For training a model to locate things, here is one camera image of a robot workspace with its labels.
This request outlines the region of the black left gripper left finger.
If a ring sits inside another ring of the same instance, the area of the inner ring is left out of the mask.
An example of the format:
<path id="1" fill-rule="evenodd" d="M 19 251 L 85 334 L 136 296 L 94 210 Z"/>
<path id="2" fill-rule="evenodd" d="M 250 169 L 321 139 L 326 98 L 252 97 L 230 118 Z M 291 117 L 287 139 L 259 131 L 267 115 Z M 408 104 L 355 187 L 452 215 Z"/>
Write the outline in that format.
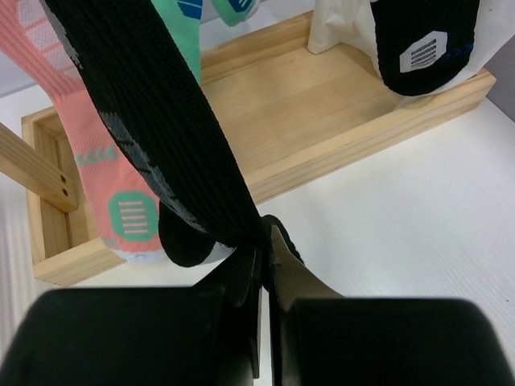
<path id="1" fill-rule="evenodd" d="M 212 353 L 215 378 L 260 376 L 262 251 L 242 245 L 194 285 L 223 292 Z"/>

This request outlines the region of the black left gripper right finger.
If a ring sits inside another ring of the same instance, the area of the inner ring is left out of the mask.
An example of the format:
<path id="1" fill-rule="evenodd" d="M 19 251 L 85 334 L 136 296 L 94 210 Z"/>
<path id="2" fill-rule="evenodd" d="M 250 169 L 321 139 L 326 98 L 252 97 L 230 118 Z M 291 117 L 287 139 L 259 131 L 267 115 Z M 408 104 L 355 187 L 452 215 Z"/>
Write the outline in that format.
<path id="1" fill-rule="evenodd" d="M 271 227 L 269 263 L 270 345 L 274 385 L 292 385 L 296 368 L 295 348 L 288 342 L 287 314 L 298 300 L 342 299 L 290 251 L 281 229 Z"/>

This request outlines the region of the black sock with blue trim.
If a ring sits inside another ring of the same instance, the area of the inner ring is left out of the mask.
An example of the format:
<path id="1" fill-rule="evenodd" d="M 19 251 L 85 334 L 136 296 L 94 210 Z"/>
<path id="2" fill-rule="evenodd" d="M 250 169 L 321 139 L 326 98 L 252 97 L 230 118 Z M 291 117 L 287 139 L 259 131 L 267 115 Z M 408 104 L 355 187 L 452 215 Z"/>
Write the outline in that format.
<path id="1" fill-rule="evenodd" d="M 210 104 L 151 1 L 45 1 L 43 9 L 122 153 L 159 200 L 177 265 L 217 249 L 270 253 L 260 216 Z"/>

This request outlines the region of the pink sock with green patches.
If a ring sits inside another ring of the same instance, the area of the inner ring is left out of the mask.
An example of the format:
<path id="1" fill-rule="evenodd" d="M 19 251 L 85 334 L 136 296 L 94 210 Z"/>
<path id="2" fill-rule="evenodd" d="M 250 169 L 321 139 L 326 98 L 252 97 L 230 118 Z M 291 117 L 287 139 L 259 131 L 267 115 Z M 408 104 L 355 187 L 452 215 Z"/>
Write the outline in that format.
<path id="1" fill-rule="evenodd" d="M 131 263 L 164 259 L 159 201 L 110 137 L 40 2 L 1 3 L 1 50 L 56 107 L 105 246 Z"/>

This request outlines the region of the mint green sock blue stripes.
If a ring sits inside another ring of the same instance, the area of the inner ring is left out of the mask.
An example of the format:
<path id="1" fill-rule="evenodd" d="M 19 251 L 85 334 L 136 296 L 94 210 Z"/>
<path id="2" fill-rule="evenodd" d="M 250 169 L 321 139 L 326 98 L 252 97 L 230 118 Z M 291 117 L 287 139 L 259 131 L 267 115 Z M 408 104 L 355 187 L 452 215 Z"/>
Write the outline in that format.
<path id="1" fill-rule="evenodd" d="M 200 20 L 202 0 L 152 0 L 192 74 L 200 83 Z"/>

